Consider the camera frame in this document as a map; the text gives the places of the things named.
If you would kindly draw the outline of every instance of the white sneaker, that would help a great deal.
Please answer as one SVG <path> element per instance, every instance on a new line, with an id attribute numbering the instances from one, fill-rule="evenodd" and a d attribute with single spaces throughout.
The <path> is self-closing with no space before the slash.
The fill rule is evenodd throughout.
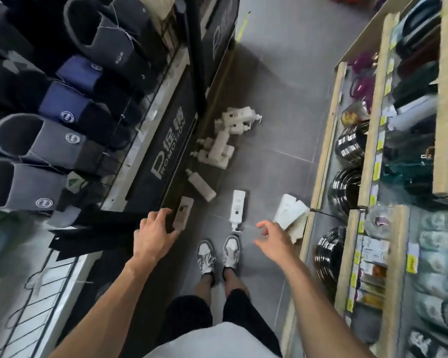
<path id="1" fill-rule="evenodd" d="M 241 255 L 241 243 L 239 242 L 239 236 L 230 235 L 227 237 L 224 243 L 224 269 L 237 267 L 239 262 L 239 256 Z"/>
<path id="2" fill-rule="evenodd" d="M 214 262 L 216 261 L 214 249 L 208 240 L 203 240 L 197 246 L 197 264 L 201 270 L 201 275 L 214 273 Z"/>

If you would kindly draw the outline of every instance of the yellow price tag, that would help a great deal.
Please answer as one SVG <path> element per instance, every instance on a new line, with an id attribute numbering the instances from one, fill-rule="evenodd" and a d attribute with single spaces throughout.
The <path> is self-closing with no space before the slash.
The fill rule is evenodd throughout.
<path id="1" fill-rule="evenodd" d="M 348 299 L 347 300 L 347 310 L 350 312 L 350 313 L 353 313 L 353 299 Z"/>
<path id="2" fill-rule="evenodd" d="M 407 254 L 406 271 L 412 274 L 416 274 L 417 266 L 418 266 L 418 257 L 416 257 L 415 255 Z"/>
<path id="3" fill-rule="evenodd" d="M 385 94 L 387 95 L 392 91 L 392 78 L 388 78 L 387 82 L 385 83 Z"/>
<path id="4" fill-rule="evenodd" d="M 373 180 L 378 181 L 380 179 L 380 168 L 382 166 L 382 162 L 375 162 L 374 164 L 374 174 Z"/>
<path id="5" fill-rule="evenodd" d="M 353 262 L 357 265 L 360 265 L 360 252 L 359 251 L 355 252 L 355 258 L 353 259 Z"/>
<path id="6" fill-rule="evenodd" d="M 395 67 L 395 60 L 394 59 L 390 59 L 390 61 L 388 62 L 387 74 L 392 73 L 394 67 Z"/>
<path id="7" fill-rule="evenodd" d="M 352 288 L 357 288 L 357 274 L 354 272 L 352 273 L 352 276 L 350 277 L 350 286 Z"/>

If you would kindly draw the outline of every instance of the wire grid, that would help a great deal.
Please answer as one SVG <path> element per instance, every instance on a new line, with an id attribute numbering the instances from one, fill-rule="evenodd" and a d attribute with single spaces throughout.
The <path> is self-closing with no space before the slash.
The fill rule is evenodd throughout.
<path id="1" fill-rule="evenodd" d="M 35 355 L 55 308 L 65 290 L 78 258 L 55 265 L 50 250 L 43 268 L 31 275 L 24 285 L 30 293 L 23 307 L 12 313 L 5 323 L 10 330 L 0 348 L 0 358 L 31 358 Z"/>
<path id="2" fill-rule="evenodd" d="M 170 15 L 167 17 L 167 19 L 163 22 L 159 22 L 159 24 L 160 24 L 160 26 L 156 27 L 157 26 L 157 21 L 156 21 L 155 27 L 158 30 L 158 33 L 161 35 L 161 41 L 163 42 L 163 44 L 167 50 L 167 65 L 166 65 L 164 71 L 162 71 L 161 74 L 159 75 L 158 82 L 156 83 L 154 90 L 151 93 L 149 93 L 148 95 L 145 95 L 143 100 L 140 103 L 141 107 L 143 105 L 145 105 L 145 111 L 143 112 L 141 121 L 137 124 L 135 130 L 133 131 L 132 138 L 130 139 L 129 143 L 126 145 L 126 148 L 124 148 L 123 150 L 120 150 L 119 152 L 116 153 L 116 155 L 119 155 L 119 157 L 115 157 L 114 156 L 115 154 L 113 154 L 113 153 L 105 152 L 105 153 L 101 154 L 99 162 L 96 164 L 96 167 L 93 172 L 93 174 L 96 174 L 96 175 L 98 174 L 98 171 L 106 171 L 106 168 L 104 167 L 104 164 L 105 164 L 104 159 L 105 158 L 111 158 L 114 162 L 117 162 L 117 164 L 118 164 L 117 169 L 115 169 L 113 171 L 109 171 L 109 170 L 106 171 L 106 172 L 109 172 L 108 176 L 106 178 L 102 179 L 100 182 L 106 192 L 104 194 L 102 194 L 103 190 L 96 189 L 96 188 L 90 189 L 89 191 L 87 191 L 87 193 L 85 193 L 81 196 L 78 203 L 80 203 L 83 199 L 90 197 L 94 194 L 94 195 L 99 195 L 100 202 L 98 203 L 98 207 L 101 208 L 103 206 L 103 204 L 111 190 L 111 187 L 113 186 L 114 181 L 116 180 L 116 178 L 119 174 L 119 171 L 121 170 L 121 168 L 123 166 L 123 163 L 125 161 L 126 156 L 128 155 L 129 150 L 131 149 L 136 137 L 140 133 L 139 130 L 141 129 L 141 127 L 146 119 L 146 116 L 148 115 L 148 112 L 154 102 L 154 99 L 155 99 L 156 95 L 158 94 L 158 91 L 161 88 L 161 85 L 162 85 L 163 81 L 165 80 L 167 74 L 169 73 L 172 62 L 173 62 L 174 58 L 176 57 L 176 54 L 177 54 L 180 44 L 181 44 L 180 37 L 179 37 L 180 33 L 179 33 L 178 24 L 177 24 L 174 12 L 171 12 Z M 138 93 L 140 93 L 140 92 L 136 88 L 134 88 L 132 95 L 135 96 Z M 123 113 L 121 114 L 121 117 L 117 123 L 117 126 L 115 127 L 113 133 L 111 134 L 111 136 L 109 138 L 109 143 L 104 146 L 105 150 L 107 150 L 107 151 L 109 150 L 111 141 L 113 140 L 115 134 L 119 130 L 119 127 L 123 123 L 126 108 L 123 111 Z"/>

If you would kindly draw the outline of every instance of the black fabric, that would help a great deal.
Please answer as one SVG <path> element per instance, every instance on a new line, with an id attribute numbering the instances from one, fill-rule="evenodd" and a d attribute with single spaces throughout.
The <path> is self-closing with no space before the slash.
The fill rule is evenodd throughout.
<path id="1" fill-rule="evenodd" d="M 270 329 L 250 299 L 241 289 L 235 289 L 224 304 L 223 322 L 247 329 L 272 353 L 282 357 L 279 340 Z M 158 335 L 157 345 L 171 342 L 193 330 L 210 328 L 213 316 L 206 302 L 196 295 L 179 296 L 166 310 Z"/>

